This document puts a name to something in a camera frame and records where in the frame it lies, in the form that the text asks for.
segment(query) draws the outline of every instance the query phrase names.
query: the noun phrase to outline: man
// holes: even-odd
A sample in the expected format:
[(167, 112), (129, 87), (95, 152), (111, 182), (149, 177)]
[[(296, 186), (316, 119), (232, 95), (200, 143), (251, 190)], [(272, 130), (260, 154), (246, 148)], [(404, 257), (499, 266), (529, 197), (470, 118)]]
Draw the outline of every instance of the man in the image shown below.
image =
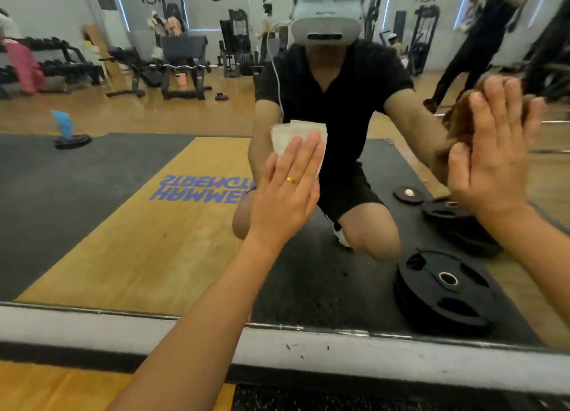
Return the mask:
[[(401, 248), (398, 228), (358, 162), (370, 118), (374, 111), (386, 113), (416, 157), (442, 182), (447, 173), (438, 166), (438, 153), (452, 145), (444, 127), (422, 105), (392, 48), (360, 39), (349, 46), (295, 44), (274, 63), (279, 85), (268, 63), (256, 91), (248, 154), (254, 180), (260, 181), (273, 151), (270, 129), (281, 123), (280, 102), (283, 123), (325, 123), (328, 140), (319, 174), (319, 207), (335, 224), (341, 243), (379, 259), (395, 258)], [(240, 239), (249, 229), (254, 196), (255, 190), (249, 192), (234, 214), (232, 227)]]
[(22, 87), (22, 94), (32, 96), (46, 84), (38, 62), (32, 51), (22, 43), (24, 36), (4, 9), (0, 9), (0, 41), (6, 48), (8, 58), (16, 69)]
[(435, 113), (455, 78), (462, 72), (469, 72), (463, 91), (471, 90), (491, 63), (493, 56), (503, 43), (507, 24), (517, 9), (526, 0), (488, 0), (481, 16), (469, 30), (465, 42), (457, 52), (441, 79), (431, 99), (424, 105)]

